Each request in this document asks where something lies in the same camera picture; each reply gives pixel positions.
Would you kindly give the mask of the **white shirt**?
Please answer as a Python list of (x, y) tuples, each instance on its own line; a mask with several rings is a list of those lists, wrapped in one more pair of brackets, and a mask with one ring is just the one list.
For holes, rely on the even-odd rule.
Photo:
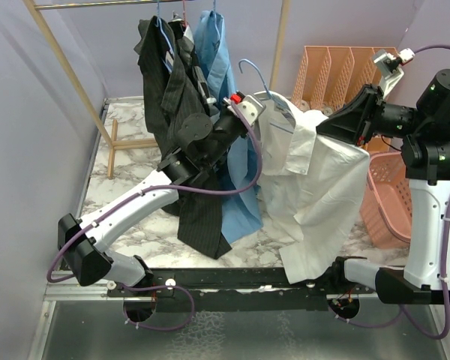
[(324, 274), (358, 220), (370, 155), (319, 135), (321, 111), (301, 111), (285, 97), (280, 111), (264, 91), (258, 118), (262, 152), (259, 177), (265, 210), (294, 242), (279, 250), (290, 284)]

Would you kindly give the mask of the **blue wire hanger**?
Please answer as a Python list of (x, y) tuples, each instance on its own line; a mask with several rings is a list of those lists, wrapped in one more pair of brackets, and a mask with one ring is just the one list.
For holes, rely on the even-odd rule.
[(272, 100), (274, 103), (274, 110), (278, 111), (283, 115), (283, 117), (289, 122), (291, 127), (296, 126), (296, 120), (295, 117), (290, 109), (290, 107), (287, 105), (287, 103), (279, 98), (277, 95), (272, 94), (269, 86), (267, 85), (264, 76), (262, 75), (261, 70), (258, 68), (257, 65), (255, 65), (251, 60), (247, 58), (242, 58), (238, 61), (238, 69), (241, 73), (243, 73), (242, 64), (246, 63), (249, 64), (257, 73), (260, 82), (262, 83), (263, 90), (265, 91), (265, 94), (267, 95), (267, 98), (269, 100)]

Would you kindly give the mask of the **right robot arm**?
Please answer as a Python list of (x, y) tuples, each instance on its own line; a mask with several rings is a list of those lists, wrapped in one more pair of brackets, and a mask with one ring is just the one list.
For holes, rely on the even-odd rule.
[(450, 305), (450, 69), (436, 73), (415, 107), (387, 103), (379, 87), (364, 85), (316, 132), (354, 146), (374, 135), (401, 138), (412, 200), (404, 269), (346, 259), (329, 275), (331, 288), (347, 293), (361, 284), (385, 304)]

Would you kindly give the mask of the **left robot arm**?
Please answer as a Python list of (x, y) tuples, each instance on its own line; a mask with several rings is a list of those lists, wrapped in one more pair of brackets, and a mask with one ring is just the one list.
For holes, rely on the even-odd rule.
[(178, 200), (182, 191), (230, 196), (248, 190), (208, 190), (201, 186), (238, 137), (258, 141), (252, 130), (259, 113), (231, 104), (216, 122), (202, 113), (188, 116), (178, 131), (178, 146), (141, 184), (107, 206), (77, 220), (67, 214), (58, 222), (58, 259), (63, 259), (83, 287), (99, 280), (121, 284), (135, 296), (149, 291), (151, 271), (138, 256), (110, 252), (123, 233), (158, 209)]

